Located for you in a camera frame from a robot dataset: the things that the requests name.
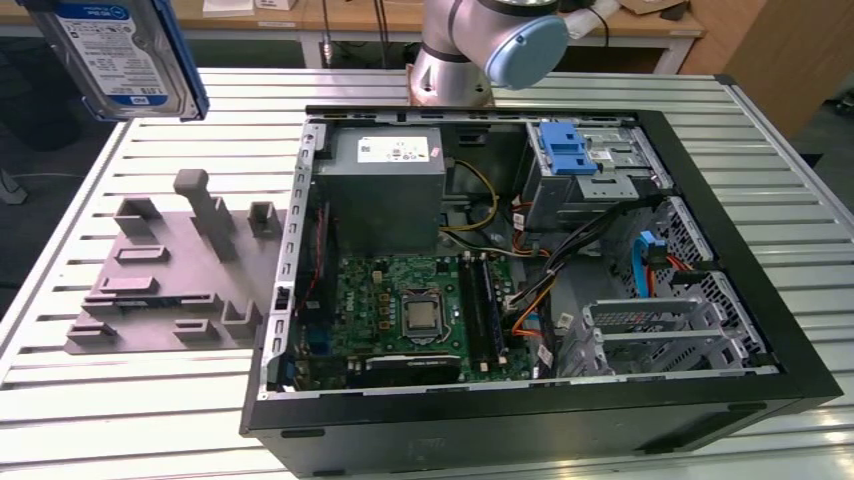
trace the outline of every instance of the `blue drive bay latch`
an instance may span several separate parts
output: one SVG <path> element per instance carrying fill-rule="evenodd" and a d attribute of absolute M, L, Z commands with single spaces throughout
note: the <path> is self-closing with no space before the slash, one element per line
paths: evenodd
<path fill-rule="evenodd" d="M 170 0 L 18 0 L 101 120 L 203 119 L 209 97 Z"/>
<path fill-rule="evenodd" d="M 554 175 L 594 175 L 600 166 L 588 156 L 588 141 L 568 122 L 540 124 L 541 140 Z"/>

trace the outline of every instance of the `yellow wire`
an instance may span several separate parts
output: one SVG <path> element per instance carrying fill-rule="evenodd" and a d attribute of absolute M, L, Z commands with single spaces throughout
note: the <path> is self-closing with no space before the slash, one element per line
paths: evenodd
<path fill-rule="evenodd" d="M 498 213 L 498 195 L 495 194 L 495 188 L 493 187 L 493 184 L 486 179 L 483 174 L 478 171 L 478 169 L 471 165 L 471 163 L 463 160 L 457 160 L 457 163 L 463 164 L 469 168 L 469 170 L 471 170 L 471 173 L 475 174 L 475 176 L 481 179 L 481 181 L 486 185 L 486 188 L 490 190 L 490 195 L 493 195 L 493 208 L 490 209 L 490 214 L 478 223 L 473 223 L 471 225 L 459 225 L 457 227 L 451 227 L 451 226 L 442 227 L 439 228 L 439 230 L 442 230 L 443 232 L 466 232 L 470 230 L 477 230 L 485 225 L 489 225 L 489 223 L 495 218 L 495 214 Z"/>

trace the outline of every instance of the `hard drive label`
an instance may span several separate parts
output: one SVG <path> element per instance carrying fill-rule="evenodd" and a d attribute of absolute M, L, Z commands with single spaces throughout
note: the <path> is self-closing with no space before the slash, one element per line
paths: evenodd
<path fill-rule="evenodd" d="M 56 18 L 105 94 L 122 105 L 169 100 L 151 56 L 134 43 L 137 24 L 121 5 L 62 4 Z"/>

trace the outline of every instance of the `white table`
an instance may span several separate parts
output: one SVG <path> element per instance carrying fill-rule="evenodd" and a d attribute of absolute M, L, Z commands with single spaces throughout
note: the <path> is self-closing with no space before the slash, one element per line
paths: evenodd
<path fill-rule="evenodd" d="M 161 210 L 187 210 L 170 193 L 173 176 L 206 168 L 230 208 L 255 200 L 282 207 L 306 104 L 405 105 L 406 77 L 207 69 L 203 79 L 205 122 L 117 127 L 0 323 L 3 480 L 287 478 L 258 442 L 238 435 L 249 350 L 70 356 L 64 334 L 119 232 L 110 215 L 122 196 L 146 194 Z M 710 77 L 561 74 L 495 96 L 503 106 L 665 111 L 846 395 L 692 454 L 406 478 L 852 478 L 854 222 L 741 91 Z"/>

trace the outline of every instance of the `motherboard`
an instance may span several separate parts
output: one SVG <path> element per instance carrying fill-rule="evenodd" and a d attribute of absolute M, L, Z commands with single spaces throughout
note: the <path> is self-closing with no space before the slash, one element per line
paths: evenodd
<path fill-rule="evenodd" d="M 475 277 L 470 270 L 477 268 L 483 269 L 478 278 L 491 280 L 481 289 L 467 278 Z M 478 297 L 487 289 L 491 298 Z M 310 362 L 311 377 L 321 382 L 313 389 L 347 388 L 347 373 L 371 368 L 371 362 L 387 373 L 398 370 L 398 357 L 410 363 L 414 357 L 451 362 L 458 372 L 454 382 L 530 378 L 526 344 L 506 345 L 503 340 L 509 332 L 502 328 L 501 305 L 513 292 L 505 257 L 343 257 L 337 292 L 334 324 L 325 332 L 310 329 L 306 334 L 310 346 L 329 344 L 325 351 L 314 352 L 326 358 L 314 355 Z M 495 323 L 478 325 L 473 317 L 494 318 Z M 347 359 L 347 372 L 342 372 L 342 359 Z"/>

